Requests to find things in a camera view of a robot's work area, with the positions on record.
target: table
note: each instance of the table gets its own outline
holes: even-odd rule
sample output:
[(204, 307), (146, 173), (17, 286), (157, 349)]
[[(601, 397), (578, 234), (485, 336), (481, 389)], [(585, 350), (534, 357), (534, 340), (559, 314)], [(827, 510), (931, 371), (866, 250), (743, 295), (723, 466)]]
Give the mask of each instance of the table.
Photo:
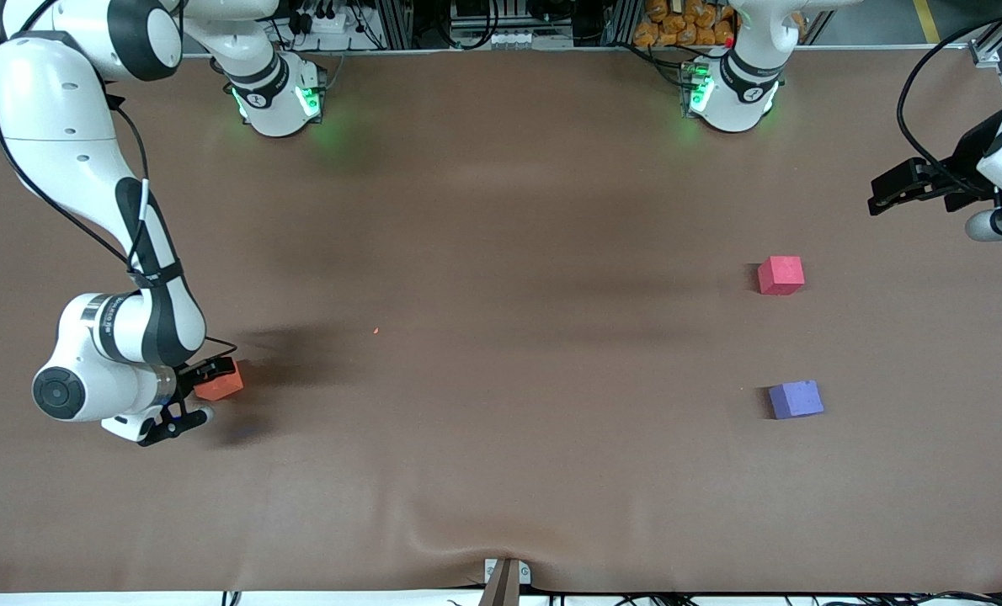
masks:
[[(1002, 245), (866, 204), (918, 57), (800, 51), (732, 135), (624, 53), (350, 58), (281, 140), (203, 61), (115, 86), (247, 387), (146, 450), (40, 414), (63, 304), (130, 284), (0, 155), (0, 591), (462, 586), (490, 556), (551, 590), (1002, 590)], [(1001, 104), (947, 51), (910, 119), (948, 153)], [(758, 294), (768, 254), (809, 286)], [(809, 379), (826, 414), (768, 418)]]

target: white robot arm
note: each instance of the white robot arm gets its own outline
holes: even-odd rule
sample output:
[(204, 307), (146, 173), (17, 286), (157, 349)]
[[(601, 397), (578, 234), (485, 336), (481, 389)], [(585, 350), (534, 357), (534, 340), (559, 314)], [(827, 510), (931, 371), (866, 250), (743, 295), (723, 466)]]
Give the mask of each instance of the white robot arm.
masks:
[(943, 197), (948, 212), (994, 200), (993, 208), (966, 222), (966, 233), (977, 241), (1002, 241), (1002, 111), (964, 134), (939, 165), (912, 157), (875, 177), (872, 194), (868, 211), (874, 217), (916, 199)]
[(800, 29), (798, 11), (827, 11), (862, 0), (729, 0), (740, 15), (735, 44), (723, 55), (694, 61), (700, 77), (693, 82), (688, 107), (705, 122), (727, 133), (756, 126), (771, 111), (779, 77), (794, 53)]
[[(275, 8), (275, 0), (186, 1), (196, 14), (220, 11), (234, 18), (266, 16), (259, 11)], [(228, 73), (267, 65), (247, 74), (250, 85), (263, 89), (252, 93), (267, 101), (252, 114), (256, 128), (289, 134), (302, 127), (309, 112), (294, 100), (289, 61), (269, 42), (257, 45), (249, 24), (204, 23), (199, 31), (243, 32), (239, 46), (224, 55)], [(222, 356), (186, 365), (205, 341), (204, 318), (148, 180), (139, 180), (120, 153), (109, 107), (121, 99), (107, 95), (103, 83), (170, 76), (182, 57), (181, 32), (157, 0), (11, 0), (2, 32), (11, 39), (0, 44), (1, 146), (31, 191), (112, 235), (136, 286), (89, 292), (67, 304), (54, 353), (33, 380), (33, 399), (50, 417), (101, 421), (105, 430), (143, 446), (174, 438), (211, 417), (205, 408), (187, 412), (185, 397), (234, 366)], [(255, 34), (266, 38), (260, 28)], [(231, 58), (232, 50), (238, 58)], [(175, 403), (178, 415), (169, 410)]]

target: red foam block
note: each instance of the red foam block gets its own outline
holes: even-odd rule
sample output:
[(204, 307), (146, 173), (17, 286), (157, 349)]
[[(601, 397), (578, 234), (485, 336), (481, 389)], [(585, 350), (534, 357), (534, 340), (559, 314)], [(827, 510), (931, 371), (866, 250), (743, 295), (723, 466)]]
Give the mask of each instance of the red foam block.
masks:
[(242, 389), (242, 376), (239, 375), (239, 365), (236, 365), (234, 361), (231, 362), (231, 365), (234, 366), (234, 372), (231, 375), (216, 377), (216, 379), (209, 381), (209, 383), (197, 385), (193, 389), (193, 395), (199, 397), (201, 400), (208, 400), (210, 403), (214, 403), (216, 400), (223, 400)]
[(760, 265), (760, 292), (794, 294), (805, 285), (800, 256), (770, 256)]

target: metal frame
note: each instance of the metal frame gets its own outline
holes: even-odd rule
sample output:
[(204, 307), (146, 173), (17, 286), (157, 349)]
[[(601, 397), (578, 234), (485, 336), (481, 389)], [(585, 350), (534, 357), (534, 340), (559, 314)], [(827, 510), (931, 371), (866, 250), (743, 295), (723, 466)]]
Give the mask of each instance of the metal frame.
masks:
[(616, 45), (617, 42), (630, 43), (635, 26), (643, 19), (642, 0), (617, 0), (612, 13), (605, 19), (602, 30), (602, 45)]
[(412, 47), (414, 23), (412, 4), (405, 0), (377, 0), (378, 18), (382, 20), (385, 45), (389, 50)]
[(831, 23), (831, 20), (835, 18), (837, 11), (820, 11), (812, 23), (809, 23), (809, 31), (805, 34), (805, 39), (801, 40), (802, 45), (814, 45), (816, 40), (824, 34), (824, 30), (827, 29), (827, 24)]
[[(498, 31), (511, 29), (521, 30), (568, 30), (571, 27), (571, 16), (556, 20), (556, 22), (544, 22), (544, 20), (532, 17), (527, 10), (528, 0), (498, 0), (497, 15)], [(450, 4), (450, 24), (452, 37), (457, 37), (460, 31), (473, 30), (483, 31), (493, 20), (493, 10), (489, 15), (459, 15), (457, 14), (456, 3)]]
[(478, 606), (519, 606), (519, 569), (523, 563), (516, 560), (502, 560), (494, 565), (483, 597)]
[(978, 38), (971, 39), (969, 50), (976, 66), (997, 66), (1002, 46), (1002, 23), (991, 24)]

